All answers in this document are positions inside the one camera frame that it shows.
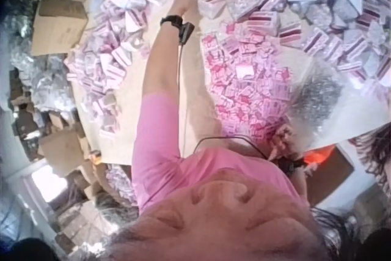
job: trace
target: person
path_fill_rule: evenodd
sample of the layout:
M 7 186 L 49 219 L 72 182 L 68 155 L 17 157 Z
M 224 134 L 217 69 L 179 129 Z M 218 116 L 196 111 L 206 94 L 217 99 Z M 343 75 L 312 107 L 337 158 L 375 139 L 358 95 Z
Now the person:
M 169 15 L 195 3 L 174 0 Z M 303 177 L 296 189 L 275 164 L 223 148 L 181 158 L 178 32 L 163 22 L 145 71 L 132 164 L 140 216 L 99 260 L 331 260 L 335 245 L 309 209 Z

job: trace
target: pink shirt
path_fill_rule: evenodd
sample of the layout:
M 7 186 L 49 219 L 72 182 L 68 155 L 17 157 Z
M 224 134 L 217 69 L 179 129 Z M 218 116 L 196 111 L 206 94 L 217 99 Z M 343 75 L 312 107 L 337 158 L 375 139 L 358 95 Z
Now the pink shirt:
M 289 179 L 269 161 L 245 157 L 223 148 L 205 149 L 181 158 L 178 147 L 179 109 L 166 94 L 143 98 L 134 144 L 132 178 L 142 213 L 176 189 L 194 185 L 220 169 L 232 168 L 274 185 L 298 202 Z

